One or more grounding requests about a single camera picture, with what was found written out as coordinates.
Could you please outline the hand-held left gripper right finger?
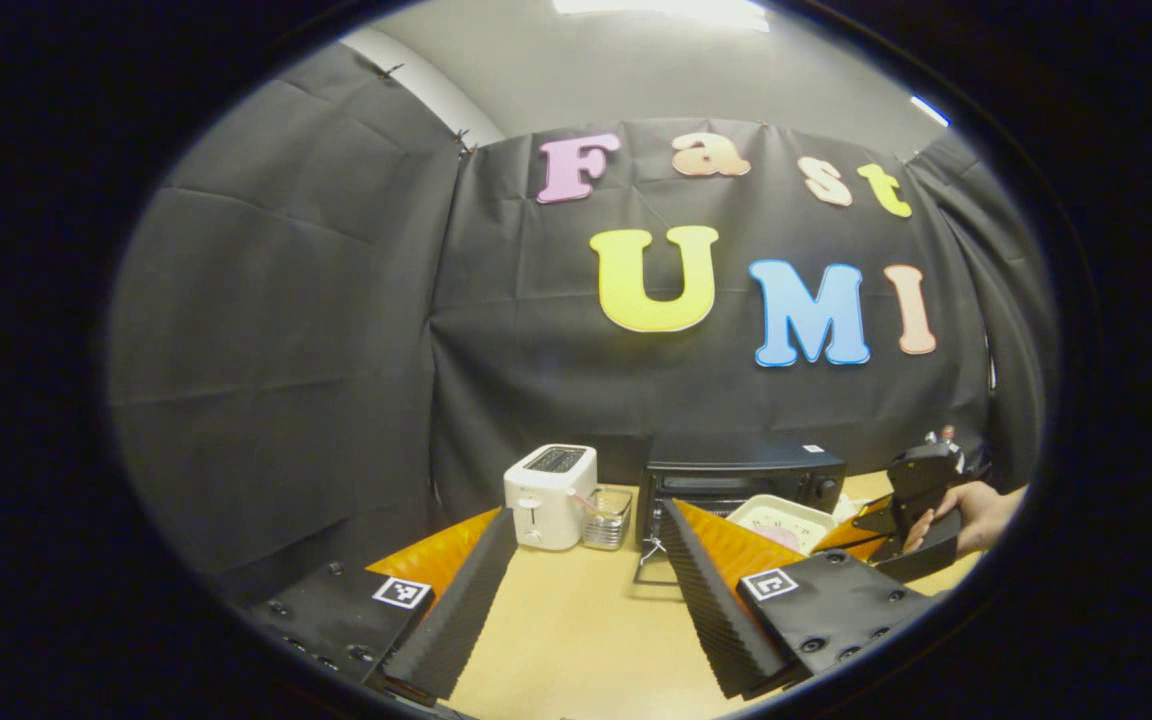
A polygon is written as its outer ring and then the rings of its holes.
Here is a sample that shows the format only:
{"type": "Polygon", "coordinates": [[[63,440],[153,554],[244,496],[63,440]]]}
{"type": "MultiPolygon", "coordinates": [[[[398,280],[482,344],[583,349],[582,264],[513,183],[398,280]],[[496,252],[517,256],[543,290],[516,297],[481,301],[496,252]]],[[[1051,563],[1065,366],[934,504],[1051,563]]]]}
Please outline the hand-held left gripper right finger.
{"type": "Polygon", "coordinates": [[[827,673],[934,606],[846,551],[803,556],[672,498],[658,541],[728,698],[755,700],[827,673]]]}

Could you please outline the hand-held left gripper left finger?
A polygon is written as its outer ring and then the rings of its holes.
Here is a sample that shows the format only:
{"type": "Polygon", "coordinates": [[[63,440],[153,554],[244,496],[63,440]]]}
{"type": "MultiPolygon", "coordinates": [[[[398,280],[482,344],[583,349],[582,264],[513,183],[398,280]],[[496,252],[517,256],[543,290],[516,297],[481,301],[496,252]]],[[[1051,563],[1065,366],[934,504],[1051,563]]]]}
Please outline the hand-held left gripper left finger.
{"type": "Polygon", "coordinates": [[[370,564],[333,560],[238,609],[349,685],[448,700],[518,548],[511,510],[480,511],[370,564]]]}

